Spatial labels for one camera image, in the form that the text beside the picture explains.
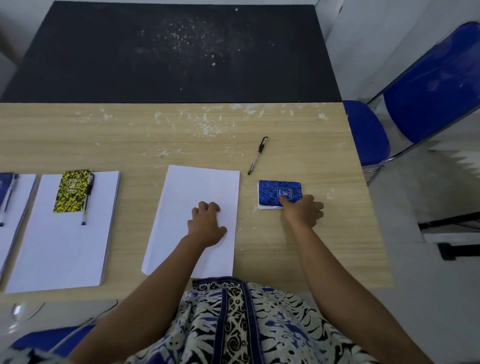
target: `yellow notebook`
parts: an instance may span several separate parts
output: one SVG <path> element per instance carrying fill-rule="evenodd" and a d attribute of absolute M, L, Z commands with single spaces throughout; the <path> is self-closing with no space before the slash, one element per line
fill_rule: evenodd
<path fill-rule="evenodd" d="M 53 212 L 83 211 L 90 170 L 69 170 L 62 174 Z"/>

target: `metal chair leg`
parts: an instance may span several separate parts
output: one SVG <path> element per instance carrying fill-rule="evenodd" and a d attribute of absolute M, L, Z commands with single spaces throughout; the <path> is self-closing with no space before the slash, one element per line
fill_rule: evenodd
<path fill-rule="evenodd" d="M 367 186 L 370 186 L 370 184 L 373 182 L 373 180 L 375 178 L 378 177 L 378 175 L 380 174 L 380 170 L 384 167 L 384 165 L 382 164 L 380 167 L 378 167 L 375 172 L 373 173 L 373 175 L 370 177 L 370 179 L 367 181 Z"/>

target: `black tabletop surface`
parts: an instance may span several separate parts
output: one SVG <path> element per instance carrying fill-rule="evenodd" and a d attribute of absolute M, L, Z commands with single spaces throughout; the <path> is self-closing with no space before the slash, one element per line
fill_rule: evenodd
<path fill-rule="evenodd" d="M 313 5 L 56 1 L 3 102 L 340 102 Z"/>

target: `chair frame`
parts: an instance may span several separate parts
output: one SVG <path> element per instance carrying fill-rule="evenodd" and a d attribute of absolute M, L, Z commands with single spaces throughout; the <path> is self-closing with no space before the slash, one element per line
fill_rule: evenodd
<path fill-rule="evenodd" d="M 420 58 L 418 58 L 415 62 L 413 62 L 410 66 L 407 67 L 407 69 L 405 69 L 401 74 L 399 74 L 392 82 L 390 82 L 387 86 L 385 86 L 378 94 L 376 94 L 369 102 L 367 102 L 367 105 L 370 105 L 372 102 L 374 102 L 378 97 L 380 97 L 381 95 L 383 95 L 384 91 L 392 84 L 394 83 L 398 78 L 400 78 L 406 71 L 408 71 L 412 66 L 414 66 L 425 54 L 427 54 L 428 52 L 430 52 L 434 47 L 436 47 L 438 44 L 440 44 L 445 38 L 447 38 L 450 34 L 452 34 L 454 31 L 456 31 L 459 27 L 461 26 L 464 26 L 465 24 L 469 24 L 469 23 L 476 23 L 476 24 L 480 24 L 479 22 L 466 22 L 466 23 L 463 23 L 459 26 L 457 26 L 455 29 L 453 29 L 450 33 L 448 33 L 446 36 L 444 36 L 441 40 L 439 40 L 437 43 L 435 43 L 435 45 L 433 45 L 428 51 L 426 51 L 424 54 L 422 54 L 420 56 Z M 478 106 L 476 106 L 475 108 L 469 110 L 468 112 L 466 112 L 464 115 L 460 116 L 459 118 L 453 120 L 451 123 L 447 124 L 446 126 L 444 126 L 442 129 L 440 129 L 439 131 L 429 135 L 427 138 L 417 142 L 417 143 L 414 143 L 410 146 L 408 146 L 407 148 L 405 148 L 404 150 L 398 152 L 397 154 L 387 158 L 387 159 L 384 159 L 383 161 L 381 161 L 380 163 L 378 164 L 373 164 L 373 165 L 369 165 L 369 166 L 365 166 L 365 167 L 370 167 L 370 168 L 373 168 L 372 170 L 365 170 L 363 171 L 363 173 L 371 173 L 373 172 L 373 175 L 368 179 L 367 181 L 367 186 L 370 186 L 370 184 L 373 182 L 373 180 L 375 178 L 378 177 L 378 175 L 380 174 L 380 171 L 382 170 L 382 168 L 385 166 L 386 163 L 388 162 L 391 162 L 397 158 L 400 158 L 402 155 L 408 153 L 410 150 L 412 149 L 415 149 L 416 147 L 418 147 L 419 145 L 425 143 L 426 141 L 432 139 L 434 136 L 436 136 L 437 134 L 441 133 L 442 131 L 444 131 L 445 129 L 448 129 L 450 126 L 452 126 L 453 124 L 456 124 L 457 122 L 459 122 L 460 120 L 462 120 L 463 118 L 467 117 L 468 115 L 474 113 L 475 111 L 477 111 L 478 109 L 480 109 L 480 103 L 478 104 Z"/>

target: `ballpoint pen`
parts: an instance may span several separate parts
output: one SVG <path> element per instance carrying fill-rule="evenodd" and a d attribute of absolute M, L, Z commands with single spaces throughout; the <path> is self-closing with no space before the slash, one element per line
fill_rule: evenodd
<path fill-rule="evenodd" d="M 255 161 L 250 166 L 250 169 L 248 170 L 247 174 L 250 175 L 253 172 L 253 169 L 255 168 L 255 163 L 258 161 L 258 158 L 260 157 L 261 153 L 263 152 L 264 147 L 265 147 L 265 143 L 267 142 L 267 140 L 268 140 L 268 136 L 264 136 L 264 138 L 262 139 L 262 142 L 260 143 L 260 146 L 258 147 L 257 158 L 255 158 Z"/>
<path fill-rule="evenodd" d="M 5 214 L 7 212 L 8 204 L 10 203 L 10 199 L 12 197 L 13 192 L 15 191 L 15 187 L 17 186 L 18 174 L 14 174 L 12 177 L 12 182 L 10 183 L 10 192 L 8 194 L 7 202 L 5 203 L 5 208 L 3 209 L 2 219 L 0 222 L 0 227 L 4 226 L 5 223 Z"/>
<path fill-rule="evenodd" d="M 95 175 L 93 173 L 90 173 L 90 175 L 88 176 L 87 192 L 86 192 L 85 203 L 84 203 L 84 213 L 82 214 L 82 225 L 87 224 L 88 201 L 90 200 L 90 195 L 92 194 L 94 181 L 95 181 Z"/>

